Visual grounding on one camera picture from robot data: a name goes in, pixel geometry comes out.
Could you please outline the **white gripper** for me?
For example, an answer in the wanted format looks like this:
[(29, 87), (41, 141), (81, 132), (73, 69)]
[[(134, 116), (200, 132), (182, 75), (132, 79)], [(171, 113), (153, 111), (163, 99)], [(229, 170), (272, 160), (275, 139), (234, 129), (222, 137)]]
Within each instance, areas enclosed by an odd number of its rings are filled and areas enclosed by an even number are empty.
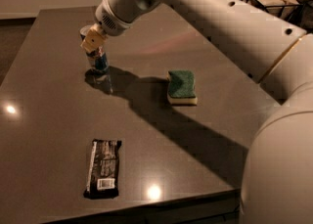
[(97, 7), (97, 23), (85, 25), (80, 29), (83, 37), (81, 47), (91, 53), (102, 46), (107, 35), (118, 36), (142, 15), (158, 6), (155, 0), (102, 0)]

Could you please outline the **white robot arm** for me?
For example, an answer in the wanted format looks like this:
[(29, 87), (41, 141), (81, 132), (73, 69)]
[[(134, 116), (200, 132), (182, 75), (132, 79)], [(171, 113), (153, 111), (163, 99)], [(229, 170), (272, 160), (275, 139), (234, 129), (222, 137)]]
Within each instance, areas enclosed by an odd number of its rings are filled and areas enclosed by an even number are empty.
[(241, 224), (313, 224), (311, 34), (240, 0), (103, 0), (82, 46), (92, 52), (164, 3), (282, 106), (248, 151)]

